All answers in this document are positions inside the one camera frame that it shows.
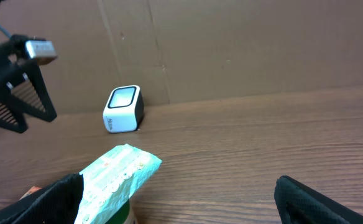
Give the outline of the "green lid jar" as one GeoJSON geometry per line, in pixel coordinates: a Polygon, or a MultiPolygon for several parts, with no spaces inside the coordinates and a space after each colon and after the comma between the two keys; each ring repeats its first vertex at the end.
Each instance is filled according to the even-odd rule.
{"type": "Polygon", "coordinates": [[[128,200],[107,222],[106,224],[138,224],[135,213],[128,200]]]}

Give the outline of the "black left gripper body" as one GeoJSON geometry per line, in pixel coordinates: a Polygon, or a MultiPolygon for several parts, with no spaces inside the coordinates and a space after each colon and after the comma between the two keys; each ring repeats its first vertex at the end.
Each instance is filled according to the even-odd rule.
{"type": "Polygon", "coordinates": [[[14,34],[0,44],[0,100],[14,100],[12,89],[25,81],[23,74],[29,71],[25,43],[26,35],[14,34]]]}

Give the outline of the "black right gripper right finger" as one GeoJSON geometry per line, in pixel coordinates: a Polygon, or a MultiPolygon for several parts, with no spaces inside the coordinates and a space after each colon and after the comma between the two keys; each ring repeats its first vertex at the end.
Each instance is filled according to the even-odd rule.
{"type": "Polygon", "coordinates": [[[363,224],[363,215],[287,175],[277,179],[274,199],[282,224],[363,224]]]}

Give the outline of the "small orange box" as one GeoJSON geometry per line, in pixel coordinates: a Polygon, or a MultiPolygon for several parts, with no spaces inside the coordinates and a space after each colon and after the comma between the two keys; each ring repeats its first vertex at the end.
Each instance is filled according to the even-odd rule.
{"type": "Polygon", "coordinates": [[[29,195],[31,195],[31,194],[33,194],[33,193],[35,193],[36,191],[38,191],[38,190],[40,190],[41,189],[41,187],[36,187],[36,186],[33,186],[33,187],[31,187],[20,199],[23,199],[23,198],[25,198],[25,197],[27,197],[27,196],[29,196],[29,195]]]}

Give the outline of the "teal wet wipes pack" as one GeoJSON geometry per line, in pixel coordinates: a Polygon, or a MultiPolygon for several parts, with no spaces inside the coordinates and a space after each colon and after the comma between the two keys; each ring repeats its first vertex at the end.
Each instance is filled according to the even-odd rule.
{"type": "Polygon", "coordinates": [[[157,156],[128,144],[103,154],[80,172],[84,191],[75,224],[106,223],[161,163],[157,156]]]}

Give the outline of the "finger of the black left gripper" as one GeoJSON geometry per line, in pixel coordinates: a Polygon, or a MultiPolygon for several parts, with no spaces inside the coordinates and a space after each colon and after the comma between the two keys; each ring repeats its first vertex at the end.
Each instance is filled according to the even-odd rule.
{"type": "Polygon", "coordinates": [[[52,122],[57,113],[37,63],[34,60],[25,61],[16,64],[15,68],[16,77],[22,81],[12,89],[12,103],[15,109],[43,121],[52,122]]]}
{"type": "Polygon", "coordinates": [[[16,133],[24,133],[28,126],[22,113],[15,112],[0,103],[0,128],[16,133]]]}

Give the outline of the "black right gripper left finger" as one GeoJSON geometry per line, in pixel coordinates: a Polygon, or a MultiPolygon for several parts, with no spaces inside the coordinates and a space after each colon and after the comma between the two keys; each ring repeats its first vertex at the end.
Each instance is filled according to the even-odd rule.
{"type": "Polygon", "coordinates": [[[0,224],[73,224],[83,191],[81,174],[66,175],[0,210],[0,224]]]}

